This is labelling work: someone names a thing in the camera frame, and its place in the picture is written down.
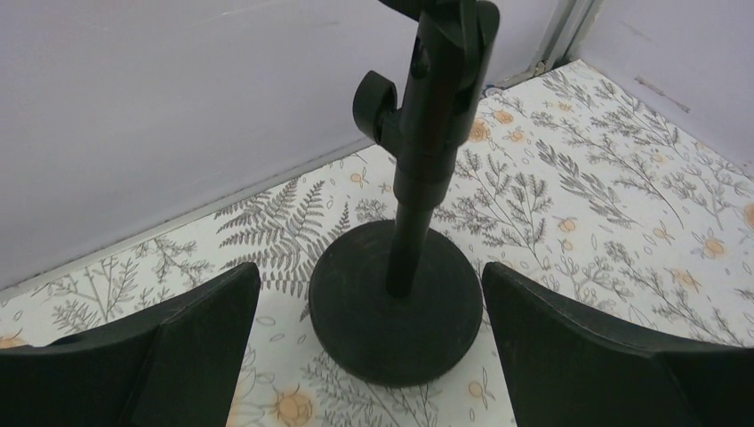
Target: round weighted base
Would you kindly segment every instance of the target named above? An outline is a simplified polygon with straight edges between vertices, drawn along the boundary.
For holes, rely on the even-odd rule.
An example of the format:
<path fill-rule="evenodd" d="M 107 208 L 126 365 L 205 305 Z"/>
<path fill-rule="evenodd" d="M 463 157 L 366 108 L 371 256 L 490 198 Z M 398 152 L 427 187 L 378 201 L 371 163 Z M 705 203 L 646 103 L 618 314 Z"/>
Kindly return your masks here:
<path fill-rule="evenodd" d="M 449 371 L 482 321 L 477 273 L 453 242 L 430 230 L 411 294 L 385 290 L 393 221 L 371 222 L 336 239 L 309 285 L 317 338 L 347 372 L 369 383 L 407 387 Z"/>

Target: botanical pattern paper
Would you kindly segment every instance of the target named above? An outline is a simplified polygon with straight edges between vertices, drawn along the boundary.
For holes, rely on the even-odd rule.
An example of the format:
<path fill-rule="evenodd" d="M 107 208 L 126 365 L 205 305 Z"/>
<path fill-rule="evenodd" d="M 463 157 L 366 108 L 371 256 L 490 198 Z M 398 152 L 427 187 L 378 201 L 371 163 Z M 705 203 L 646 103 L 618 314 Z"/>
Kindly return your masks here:
<path fill-rule="evenodd" d="M 479 272 L 503 262 L 642 326 L 754 345 L 750 178 L 582 62 L 487 93 L 433 223 Z M 346 230 L 393 217 L 394 164 L 364 149 L 27 294 L 0 294 L 0 348 L 103 325 L 253 261 L 263 291 L 228 426 L 513 425 L 488 322 L 452 372 L 404 390 L 351 378 L 313 334 L 317 258 Z"/>

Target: black plastic object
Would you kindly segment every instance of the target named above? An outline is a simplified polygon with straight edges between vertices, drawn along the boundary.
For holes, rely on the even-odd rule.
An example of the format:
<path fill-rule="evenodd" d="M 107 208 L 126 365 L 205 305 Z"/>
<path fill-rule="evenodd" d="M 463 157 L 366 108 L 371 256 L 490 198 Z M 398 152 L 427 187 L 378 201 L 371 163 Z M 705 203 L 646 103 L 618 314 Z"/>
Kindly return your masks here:
<path fill-rule="evenodd" d="M 754 425 L 753 349 L 631 324 L 499 263 L 482 287 L 517 425 Z"/>
<path fill-rule="evenodd" d="M 325 250 L 309 308 L 336 363 L 372 383 L 409 386 L 458 363 L 481 322 L 474 270 L 429 222 L 469 136 L 500 14 L 476 0 L 381 1 L 419 21 L 402 107 L 374 71 L 353 103 L 358 128 L 397 158 L 397 216 Z"/>
<path fill-rule="evenodd" d="M 224 426 L 259 291 L 242 264 L 46 347 L 0 350 L 0 424 Z"/>
<path fill-rule="evenodd" d="M 476 338 L 469 331 L 481 323 L 482 293 L 465 255 L 430 230 L 411 294 L 394 300 L 385 292 L 392 230 L 392 221 L 371 222 L 336 240 L 328 251 L 350 257 L 323 256 L 312 279 L 328 286 L 309 304 L 317 307 L 317 336 L 343 368 L 404 386 L 439 377 L 466 354 Z"/>

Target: black microphone stand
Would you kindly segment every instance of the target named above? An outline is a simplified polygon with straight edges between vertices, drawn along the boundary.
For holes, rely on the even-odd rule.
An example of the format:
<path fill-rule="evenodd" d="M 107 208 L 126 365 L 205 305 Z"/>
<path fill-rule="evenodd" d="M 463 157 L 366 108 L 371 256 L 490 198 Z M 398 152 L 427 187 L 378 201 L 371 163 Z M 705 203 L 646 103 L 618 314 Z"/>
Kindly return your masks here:
<path fill-rule="evenodd" d="M 371 71 L 353 104 L 358 128 L 397 160 L 394 221 L 335 240 L 309 285 L 314 330 L 333 360 L 371 383 L 427 383 L 469 350 L 482 316 L 477 273 L 429 228 L 468 138 L 500 14 L 476 0 L 381 0 L 419 21 L 403 105 Z"/>

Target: light purple wall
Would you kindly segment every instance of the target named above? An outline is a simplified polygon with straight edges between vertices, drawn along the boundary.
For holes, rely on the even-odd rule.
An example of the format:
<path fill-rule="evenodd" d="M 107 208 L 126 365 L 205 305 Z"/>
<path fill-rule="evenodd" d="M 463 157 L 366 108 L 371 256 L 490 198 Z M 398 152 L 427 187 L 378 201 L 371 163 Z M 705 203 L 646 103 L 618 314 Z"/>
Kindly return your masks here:
<path fill-rule="evenodd" d="M 491 77 L 557 0 L 495 0 Z M 0 2 L 0 288 L 344 147 L 415 24 L 377 0 Z"/>
<path fill-rule="evenodd" d="M 754 174 L 752 20 L 751 0 L 605 0 L 574 57 Z"/>

